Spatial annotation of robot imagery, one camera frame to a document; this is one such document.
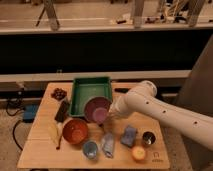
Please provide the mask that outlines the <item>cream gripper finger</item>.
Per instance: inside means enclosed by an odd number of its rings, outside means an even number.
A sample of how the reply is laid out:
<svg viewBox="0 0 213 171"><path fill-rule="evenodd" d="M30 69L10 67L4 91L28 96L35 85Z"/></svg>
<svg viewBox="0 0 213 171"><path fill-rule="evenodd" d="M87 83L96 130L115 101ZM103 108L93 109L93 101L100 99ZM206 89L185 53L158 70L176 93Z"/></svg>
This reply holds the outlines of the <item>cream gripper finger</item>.
<svg viewBox="0 0 213 171"><path fill-rule="evenodd" d="M110 120L111 120L111 114L108 114L105 120L103 121L103 123L101 124L101 126L105 126L106 124L110 122Z"/></svg>

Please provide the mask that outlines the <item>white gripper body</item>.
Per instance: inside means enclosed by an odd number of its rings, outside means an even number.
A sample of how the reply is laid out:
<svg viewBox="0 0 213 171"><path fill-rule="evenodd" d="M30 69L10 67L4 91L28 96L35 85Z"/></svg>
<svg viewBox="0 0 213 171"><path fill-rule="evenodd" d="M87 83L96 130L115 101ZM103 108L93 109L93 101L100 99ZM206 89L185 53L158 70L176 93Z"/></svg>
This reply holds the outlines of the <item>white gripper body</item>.
<svg viewBox="0 0 213 171"><path fill-rule="evenodd" d="M116 99L110 105L109 114L112 118L123 119L125 112L126 107L123 99Z"/></svg>

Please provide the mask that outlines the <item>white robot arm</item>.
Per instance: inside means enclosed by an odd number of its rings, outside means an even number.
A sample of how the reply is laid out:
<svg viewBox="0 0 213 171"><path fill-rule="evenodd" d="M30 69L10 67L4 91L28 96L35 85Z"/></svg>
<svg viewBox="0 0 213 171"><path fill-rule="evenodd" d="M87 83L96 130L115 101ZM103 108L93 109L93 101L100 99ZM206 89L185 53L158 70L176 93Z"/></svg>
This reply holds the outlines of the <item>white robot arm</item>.
<svg viewBox="0 0 213 171"><path fill-rule="evenodd" d="M213 117L180 108L156 98L157 87L145 80L117 97L108 110L112 118L128 118L133 112L145 114L213 151Z"/></svg>

